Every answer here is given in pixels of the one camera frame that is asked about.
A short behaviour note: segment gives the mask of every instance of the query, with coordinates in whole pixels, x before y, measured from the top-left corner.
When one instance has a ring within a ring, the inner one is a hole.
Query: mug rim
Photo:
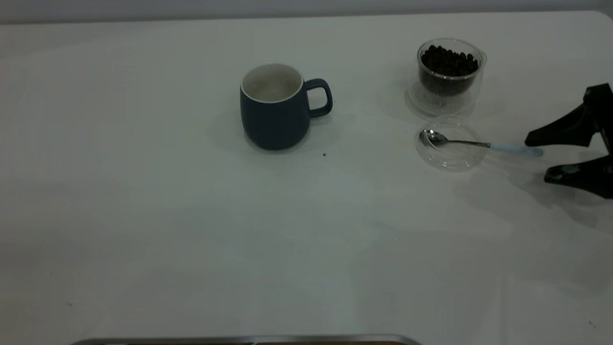
[[[289,96],[287,96],[287,97],[285,97],[285,98],[283,98],[281,100],[278,100],[278,101],[263,101],[261,99],[255,99],[255,98],[251,97],[245,91],[245,89],[243,88],[243,84],[245,83],[245,78],[247,78],[247,75],[249,75],[249,73],[255,71],[258,68],[265,67],[265,66],[283,66],[283,67],[287,67],[287,68],[293,69],[294,72],[296,72],[300,76],[300,87],[298,87],[298,89],[293,94],[291,94],[291,95],[289,95]],[[254,102],[264,103],[264,104],[276,104],[276,103],[285,102],[288,99],[293,98],[295,95],[298,94],[298,92],[300,92],[302,90],[302,88],[304,87],[304,84],[305,84],[305,78],[304,78],[302,73],[300,73],[300,71],[297,68],[295,68],[295,67],[293,67],[291,65],[288,65],[288,64],[284,64],[284,63],[265,63],[265,64],[261,64],[259,66],[256,66],[256,67],[250,69],[249,72],[247,72],[245,74],[245,76],[243,77],[243,80],[241,80],[241,82],[240,82],[240,91],[243,93],[243,95],[247,96],[247,98],[249,98],[250,100],[252,100]]]

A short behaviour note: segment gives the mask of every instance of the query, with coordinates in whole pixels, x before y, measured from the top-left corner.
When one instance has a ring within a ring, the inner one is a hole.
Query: navy blue mug
[[[311,110],[307,90],[321,87],[327,102]],[[252,69],[240,84],[240,116],[249,138],[267,150],[296,145],[306,135],[311,118],[332,110],[332,93],[323,79],[304,81],[284,64],[265,64]]]

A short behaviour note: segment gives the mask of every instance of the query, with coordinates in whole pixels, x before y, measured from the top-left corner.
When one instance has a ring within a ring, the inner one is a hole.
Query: clear plastic lid
[[[447,143],[434,145],[424,131],[441,133],[448,140],[483,142],[479,130],[466,118],[456,115],[440,116],[432,120],[415,135],[419,155],[430,165],[445,171],[466,171],[483,160],[485,147]]]

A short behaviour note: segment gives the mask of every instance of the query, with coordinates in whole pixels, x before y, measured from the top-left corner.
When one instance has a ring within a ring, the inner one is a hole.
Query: light blue spoon handle
[[[511,153],[515,153],[518,155],[531,156],[531,157],[540,157],[543,155],[543,150],[539,149],[538,147],[506,145],[506,144],[500,144],[499,142],[491,143],[490,149],[496,150],[496,151],[511,152]]]

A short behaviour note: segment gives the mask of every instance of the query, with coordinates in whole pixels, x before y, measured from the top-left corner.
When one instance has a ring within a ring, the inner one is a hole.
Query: glass cup
[[[456,53],[472,54],[479,68],[467,76],[445,76],[430,70],[422,56],[430,48],[443,47]],[[429,116],[462,114],[474,105],[483,80],[487,56],[468,42],[454,38],[439,38],[419,47],[417,61],[409,72],[406,87],[409,99],[417,110]]]

